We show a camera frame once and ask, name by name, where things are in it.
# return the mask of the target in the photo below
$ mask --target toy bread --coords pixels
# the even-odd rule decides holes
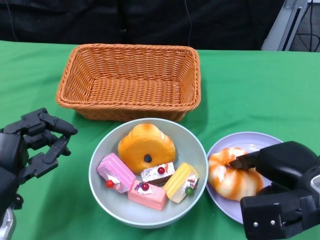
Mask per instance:
[[[106,180],[107,188],[119,193],[129,191],[136,180],[136,175],[114,153],[104,157],[96,170]]]
[[[133,173],[140,174],[145,169],[174,162],[176,148],[171,138],[155,125],[143,123],[119,142],[118,154]]]
[[[183,162],[163,186],[163,189],[171,201],[179,204],[186,195],[193,194],[199,177],[193,166]]]
[[[135,180],[128,191],[128,199],[138,204],[161,211],[166,203],[166,191],[158,186]]]
[[[240,201],[254,196],[264,187],[262,176],[255,168],[235,169],[226,167],[236,157],[247,152],[239,147],[224,148],[209,158],[208,181],[218,194],[226,199]]]

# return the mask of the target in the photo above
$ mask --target red cherry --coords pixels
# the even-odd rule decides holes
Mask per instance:
[[[166,172],[166,170],[165,170],[164,167],[161,166],[161,167],[158,168],[158,173],[159,174],[164,174],[165,172]]]
[[[105,182],[107,188],[113,188],[115,183],[112,180],[108,180]]]
[[[147,191],[149,189],[149,184],[148,183],[143,183],[141,186],[143,191]]]

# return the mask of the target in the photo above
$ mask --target black cloth background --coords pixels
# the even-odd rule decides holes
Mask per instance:
[[[127,38],[116,0],[7,0],[20,42],[188,45],[185,0],[123,0]],[[259,50],[283,0],[186,0],[195,49]],[[0,40],[14,41],[5,0]]]

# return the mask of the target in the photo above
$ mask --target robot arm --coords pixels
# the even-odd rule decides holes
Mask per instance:
[[[230,165],[255,168],[272,181],[240,201],[249,240],[287,239],[320,224],[320,164],[306,146],[284,142],[237,157]]]
[[[59,138],[51,133],[62,134]],[[45,108],[21,117],[0,130],[0,226],[9,208],[22,208],[19,185],[41,177],[58,166],[60,155],[69,156],[67,144],[78,130],[70,123],[48,114]],[[29,158],[28,149],[49,146],[47,153]]]

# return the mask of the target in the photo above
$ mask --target bowl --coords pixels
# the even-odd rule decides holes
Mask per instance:
[[[138,124],[153,124],[171,137],[176,148],[174,168],[181,163],[192,165],[200,175],[193,196],[185,197],[177,204],[169,199],[162,211],[158,211],[128,200],[126,193],[107,189],[105,180],[97,173],[104,156],[118,154],[118,144]],[[184,216],[199,200],[208,180],[207,154],[196,136],[173,121],[160,118],[143,118],[126,122],[108,133],[96,147],[89,165],[89,184],[97,203],[115,219],[137,228],[153,229],[169,225]]]

